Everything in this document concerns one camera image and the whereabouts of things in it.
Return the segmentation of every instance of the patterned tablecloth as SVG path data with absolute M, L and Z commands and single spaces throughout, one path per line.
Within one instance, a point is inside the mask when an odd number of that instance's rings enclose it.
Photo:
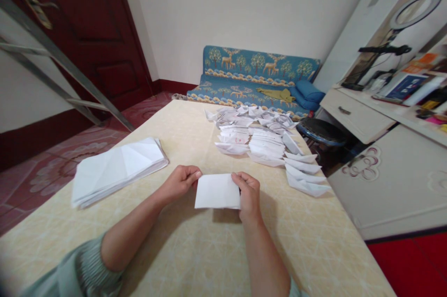
M 261 182 L 264 221 L 297 283 L 311 296 L 395 296 L 332 193 L 315 199 L 287 184 L 283 167 L 218 152 L 219 131 L 203 109 L 174 100 L 118 145 L 158 137 L 169 166 L 85 210 L 72 183 L 0 239 L 4 282 L 16 294 L 82 242 L 104 233 L 158 188 L 178 164 L 204 174 L 245 171 Z M 296 137 L 309 153 L 301 137 Z M 122 296 L 247 296 L 244 233 L 236 210 L 194 209 L 195 194 L 165 209 L 125 273 Z

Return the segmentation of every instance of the hand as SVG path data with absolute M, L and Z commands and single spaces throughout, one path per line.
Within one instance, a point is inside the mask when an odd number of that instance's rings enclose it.
M 199 167 L 178 165 L 154 194 L 167 205 L 186 194 L 191 187 L 196 187 L 200 176 Z
M 239 217 L 243 224 L 261 223 L 259 202 L 259 181 L 245 172 L 232 173 L 233 182 L 241 189 L 241 210 Z

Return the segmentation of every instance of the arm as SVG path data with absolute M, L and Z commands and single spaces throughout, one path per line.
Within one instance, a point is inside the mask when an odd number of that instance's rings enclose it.
M 161 210 L 197 184 L 202 176 L 198 167 L 177 166 L 163 185 L 104 236 L 101 257 L 111 271 L 122 271 L 135 256 L 154 226 Z
M 239 216 L 244 227 L 245 247 L 253 296 L 289 296 L 291 278 L 262 220 L 259 181 L 239 172 L 231 175 L 241 189 Z
M 68 253 L 61 263 L 21 293 L 52 296 L 116 296 L 122 271 L 135 256 L 161 210 L 197 185 L 202 172 L 195 166 L 177 166 L 163 185 L 107 233 Z

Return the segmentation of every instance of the sleeve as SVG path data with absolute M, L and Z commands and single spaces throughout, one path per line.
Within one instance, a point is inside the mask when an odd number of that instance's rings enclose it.
M 301 291 L 300 289 L 298 289 L 298 286 L 292 277 L 290 277 L 289 297 L 309 297 L 309 295 L 306 294 L 304 291 Z
M 68 253 L 61 263 L 27 288 L 22 297 L 114 297 L 122 284 L 122 272 L 108 270 L 101 258 L 104 235 Z

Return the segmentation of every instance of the sofa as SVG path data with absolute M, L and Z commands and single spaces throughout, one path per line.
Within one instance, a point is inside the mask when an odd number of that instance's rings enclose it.
M 312 81 L 321 61 L 251 50 L 206 46 L 200 84 L 187 92 L 191 101 L 224 106 L 261 106 L 292 119 L 312 117 L 324 93 Z M 288 89 L 295 101 L 287 102 L 258 92 Z

